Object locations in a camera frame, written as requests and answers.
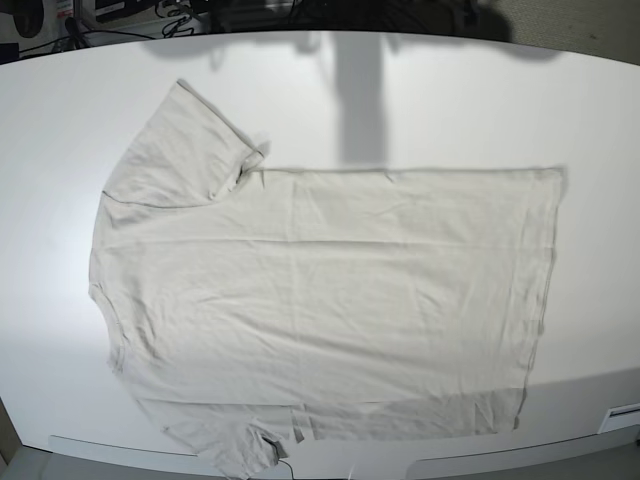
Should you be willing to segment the black round object top-left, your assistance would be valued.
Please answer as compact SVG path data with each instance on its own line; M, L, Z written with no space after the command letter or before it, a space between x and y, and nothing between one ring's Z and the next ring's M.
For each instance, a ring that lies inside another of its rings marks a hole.
M12 16L18 33L23 38L34 38L40 33L44 22L43 1L15 1Z

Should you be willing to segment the light grey T-shirt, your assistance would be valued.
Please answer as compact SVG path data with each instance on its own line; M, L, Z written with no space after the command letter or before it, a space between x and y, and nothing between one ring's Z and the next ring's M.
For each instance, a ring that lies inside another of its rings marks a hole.
M262 159L178 83L102 191L89 293L141 410L244 479L305 440L514 430L564 170Z

